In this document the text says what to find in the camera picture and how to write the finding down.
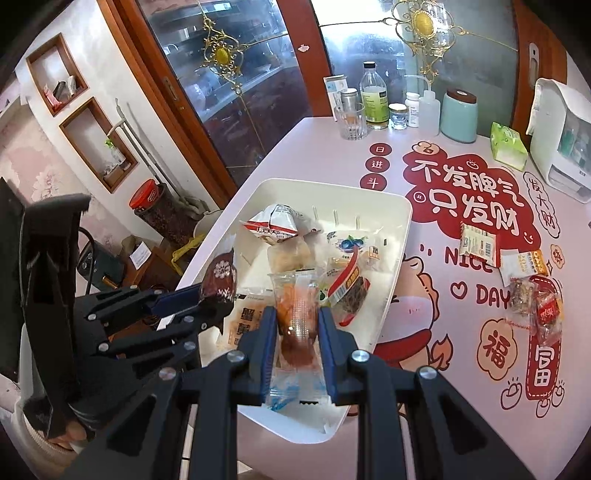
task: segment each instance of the clear plastic cup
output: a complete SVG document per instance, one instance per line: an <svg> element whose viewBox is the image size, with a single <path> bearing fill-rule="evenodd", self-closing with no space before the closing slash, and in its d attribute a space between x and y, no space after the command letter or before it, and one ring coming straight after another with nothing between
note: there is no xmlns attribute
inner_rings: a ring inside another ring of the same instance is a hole
<svg viewBox="0 0 591 480"><path fill-rule="evenodd" d="M345 140L361 140L368 136L365 107L362 103L355 103L354 111L343 111L341 107L337 106L335 107L335 116L341 138Z"/></svg>

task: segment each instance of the white appliance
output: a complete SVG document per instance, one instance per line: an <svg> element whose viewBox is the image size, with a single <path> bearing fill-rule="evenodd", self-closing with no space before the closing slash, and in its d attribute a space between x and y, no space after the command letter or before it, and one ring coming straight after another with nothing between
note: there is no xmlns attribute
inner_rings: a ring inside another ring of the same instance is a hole
<svg viewBox="0 0 591 480"><path fill-rule="evenodd" d="M591 102L564 83L538 79L527 134L531 158L546 183L589 202Z"/></svg>

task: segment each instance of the kitchen counter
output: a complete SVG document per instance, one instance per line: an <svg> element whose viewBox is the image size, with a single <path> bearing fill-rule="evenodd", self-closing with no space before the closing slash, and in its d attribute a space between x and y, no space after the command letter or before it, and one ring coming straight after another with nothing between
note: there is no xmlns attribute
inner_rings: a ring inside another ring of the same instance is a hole
<svg viewBox="0 0 591 480"><path fill-rule="evenodd" d="M408 128L349 142L331 118L306 118L237 192L179 288L195 282L252 192L274 177L362 186L411 201L405 261L375 353L393 366L438 369L538 479L554 479L591 424L583 370L591 360L591 257L582 249L591 239L589 207L545 185L531 160L524 173L493 161L488 138L464 145ZM551 276L539 281L564 298L562 340L543 348L527 331L500 322L508 289L498 270L458 256L464 219L496 232L505 253L542 250ZM238 458L280 480L353 480L356 445L354 417L318 445L289 443L238 421Z"/></svg>

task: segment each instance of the tissue box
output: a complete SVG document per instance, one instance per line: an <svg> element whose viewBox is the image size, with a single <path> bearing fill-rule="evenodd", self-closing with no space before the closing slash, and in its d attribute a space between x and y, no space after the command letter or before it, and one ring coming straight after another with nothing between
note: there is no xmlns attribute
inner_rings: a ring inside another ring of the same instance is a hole
<svg viewBox="0 0 591 480"><path fill-rule="evenodd" d="M527 162L527 150L519 133L496 122L491 127L492 157L501 163L523 171Z"/></svg>

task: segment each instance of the candy wrapper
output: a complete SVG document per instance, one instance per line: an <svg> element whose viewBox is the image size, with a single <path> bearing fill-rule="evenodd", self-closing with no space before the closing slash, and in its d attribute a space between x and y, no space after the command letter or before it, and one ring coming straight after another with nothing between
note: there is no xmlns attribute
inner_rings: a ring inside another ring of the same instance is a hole
<svg viewBox="0 0 591 480"><path fill-rule="evenodd" d="M529 278L532 275L548 276L548 269L541 250L515 255L501 255L499 270L505 287L508 287L514 278Z"/></svg>
<svg viewBox="0 0 591 480"><path fill-rule="evenodd" d="M359 264L363 270L380 270L384 253L384 240L377 233L361 230L330 232L326 235L328 262L344 270L357 248Z"/></svg>
<svg viewBox="0 0 591 480"><path fill-rule="evenodd" d="M535 333L535 300L538 284L524 279L513 279L509 285L511 301L507 312L507 323L530 334Z"/></svg>
<svg viewBox="0 0 591 480"><path fill-rule="evenodd" d="M270 245L318 230L311 219L287 205L274 203L242 224Z"/></svg>
<svg viewBox="0 0 591 480"><path fill-rule="evenodd" d="M499 268L501 264L496 235L467 223L462 224L459 254L484 260L491 267Z"/></svg>
<svg viewBox="0 0 591 480"><path fill-rule="evenodd" d="M243 288L238 291L234 309L225 320L224 335L219 337L217 345L226 349L236 349L242 335L257 330L263 311L274 304L272 290Z"/></svg>
<svg viewBox="0 0 591 480"><path fill-rule="evenodd" d="M271 274L279 329L277 358L267 404L278 410L298 400L316 402L326 395L316 338L318 272Z"/></svg>
<svg viewBox="0 0 591 480"><path fill-rule="evenodd" d="M559 295L538 290L535 295L535 318L540 345L552 346L562 336L563 304Z"/></svg>
<svg viewBox="0 0 591 480"><path fill-rule="evenodd" d="M346 268L331 265L320 283L320 301L330 306L335 322L341 327L349 325L367 297L369 280L362 275L359 249Z"/></svg>
<svg viewBox="0 0 591 480"><path fill-rule="evenodd" d="M301 236L295 236L267 249L272 273L314 268L314 257Z"/></svg>

